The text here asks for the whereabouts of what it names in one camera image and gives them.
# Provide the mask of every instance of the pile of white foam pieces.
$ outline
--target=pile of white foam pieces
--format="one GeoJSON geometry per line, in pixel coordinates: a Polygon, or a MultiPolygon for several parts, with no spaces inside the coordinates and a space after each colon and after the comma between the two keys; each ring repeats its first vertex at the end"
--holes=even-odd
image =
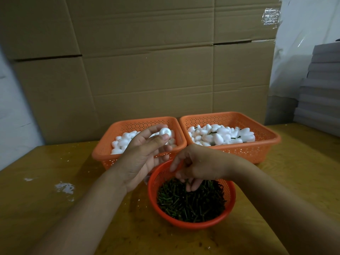
{"type": "MultiPolygon", "coordinates": [[[[111,143],[113,150],[111,151],[111,155],[116,154],[122,154],[127,146],[129,145],[130,141],[140,132],[133,131],[133,132],[125,132],[122,136],[117,136],[116,140],[111,143]]],[[[156,135],[163,135],[167,133],[170,137],[169,141],[166,143],[166,145],[171,145],[172,148],[177,147],[176,145],[176,138],[175,138],[175,131],[170,130],[169,128],[162,128],[159,132],[154,133],[150,136],[156,136],[156,135]]]]}
{"type": "Polygon", "coordinates": [[[224,127],[219,124],[207,124],[203,128],[200,125],[188,128],[189,136],[195,144],[201,146],[215,146],[237,144],[255,141],[255,135],[249,128],[224,127]]]}

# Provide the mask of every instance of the fingernail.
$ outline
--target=fingernail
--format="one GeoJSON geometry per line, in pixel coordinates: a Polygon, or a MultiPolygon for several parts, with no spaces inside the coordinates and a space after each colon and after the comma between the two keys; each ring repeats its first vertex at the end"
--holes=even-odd
{"type": "Polygon", "coordinates": [[[169,135],[167,133],[163,134],[162,135],[162,139],[163,140],[167,140],[169,138],[169,135]]]}

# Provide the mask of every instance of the orange plastic basket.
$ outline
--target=orange plastic basket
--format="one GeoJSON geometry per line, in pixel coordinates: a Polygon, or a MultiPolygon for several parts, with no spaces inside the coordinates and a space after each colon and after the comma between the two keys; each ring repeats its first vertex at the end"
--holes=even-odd
{"type": "Polygon", "coordinates": [[[121,136],[124,132],[139,132],[156,124],[167,124],[169,129],[174,130],[177,144],[177,147],[172,151],[160,153],[157,156],[169,155],[170,159],[175,157],[180,150],[187,146],[187,141],[177,119],[170,116],[126,120],[112,124],[93,150],[92,157],[97,161],[101,161],[106,170],[109,169],[121,156],[121,154],[111,155],[111,150],[113,149],[111,143],[117,136],[121,136]]]}
{"type": "Polygon", "coordinates": [[[220,112],[202,115],[187,115],[180,118],[180,125],[188,145],[194,144],[189,136],[188,128],[191,126],[196,127],[198,124],[203,127],[207,123],[210,125],[222,124],[232,128],[235,128],[236,126],[240,128],[250,128],[255,134],[256,141],[254,142],[209,146],[209,148],[238,155],[255,164],[263,162],[266,159],[266,155],[271,146],[278,144],[281,141],[281,137],[278,134],[244,114],[238,112],[220,112]]]}
{"type": "Polygon", "coordinates": [[[149,199],[151,201],[151,204],[153,208],[156,210],[156,212],[163,217],[165,220],[173,224],[174,226],[185,228],[185,229],[204,229],[207,227],[211,227],[220,221],[222,221],[233,209],[236,201],[236,190],[233,182],[226,181],[226,180],[218,180],[220,184],[223,185],[223,191],[224,191],[224,198],[227,201],[225,204],[225,210],[222,214],[220,214],[218,217],[202,222],[202,223],[189,223],[189,222],[183,222],[177,219],[172,218],[171,216],[168,216],[166,213],[164,213],[159,206],[157,205],[157,192],[159,187],[167,180],[170,180],[172,177],[175,176],[175,172],[170,172],[169,167],[172,163],[172,160],[169,160],[158,167],[156,167],[155,171],[151,175],[149,182],[148,182],[148,195],[149,199]]]}

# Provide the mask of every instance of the clear tape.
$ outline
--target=clear tape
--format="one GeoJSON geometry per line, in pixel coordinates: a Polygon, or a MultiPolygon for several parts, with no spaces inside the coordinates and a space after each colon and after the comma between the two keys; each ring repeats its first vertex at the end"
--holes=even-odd
{"type": "Polygon", "coordinates": [[[262,15],[263,25],[274,25],[274,29],[278,27],[280,10],[274,8],[266,8],[262,15]]]}

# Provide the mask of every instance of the orange rectangular basket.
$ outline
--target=orange rectangular basket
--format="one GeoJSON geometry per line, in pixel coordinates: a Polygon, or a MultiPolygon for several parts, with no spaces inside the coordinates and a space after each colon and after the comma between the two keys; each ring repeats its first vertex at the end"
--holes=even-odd
{"type": "Polygon", "coordinates": [[[169,129],[175,131],[177,147],[170,152],[160,153],[157,156],[169,155],[170,159],[172,159],[180,150],[187,146],[187,141],[177,119],[170,116],[126,120],[112,124],[93,150],[92,157],[97,161],[101,161],[104,168],[107,170],[121,156],[121,154],[111,155],[111,150],[113,149],[111,143],[116,139],[117,136],[122,136],[124,132],[139,132],[152,125],[160,123],[167,124],[169,129]]]}
{"type": "Polygon", "coordinates": [[[191,126],[196,127],[198,124],[201,127],[204,127],[206,124],[222,124],[230,128],[235,128],[236,126],[240,128],[250,128],[250,131],[255,134],[256,141],[254,142],[209,146],[209,148],[238,155],[252,163],[263,162],[271,146],[281,141],[281,137],[278,134],[244,114],[238,112],[220,112],[187,115],[180,118],[180,125],[188,145],[194,144],[189,136],[188,128],[191,126]]]}

